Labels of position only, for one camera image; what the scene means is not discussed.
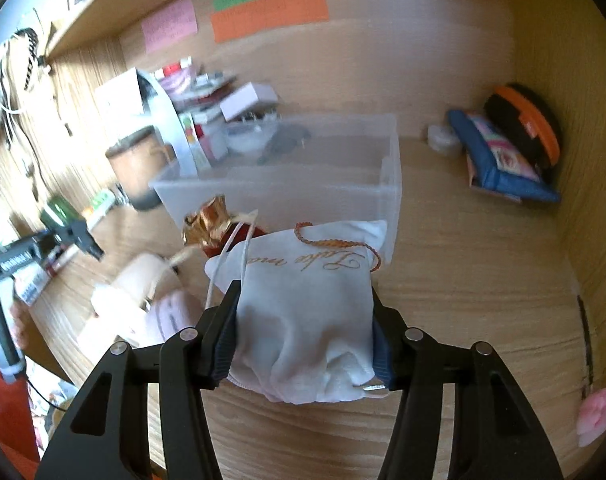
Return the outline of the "person's left hand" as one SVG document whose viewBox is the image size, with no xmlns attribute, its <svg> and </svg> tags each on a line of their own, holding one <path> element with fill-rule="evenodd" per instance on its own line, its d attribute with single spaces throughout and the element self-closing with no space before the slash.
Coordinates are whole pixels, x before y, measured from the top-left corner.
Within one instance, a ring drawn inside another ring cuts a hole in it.
<svg viewBox="0 0 606 480">
<path fill-rule="evenodd" d="M 10 316 L 12 317 L 12 340 L 20 350 L 26 350 L 28 346 L 28 325 L 29 309 L 19 299 L 16 299 L 10 307 Z"/>
</svg>

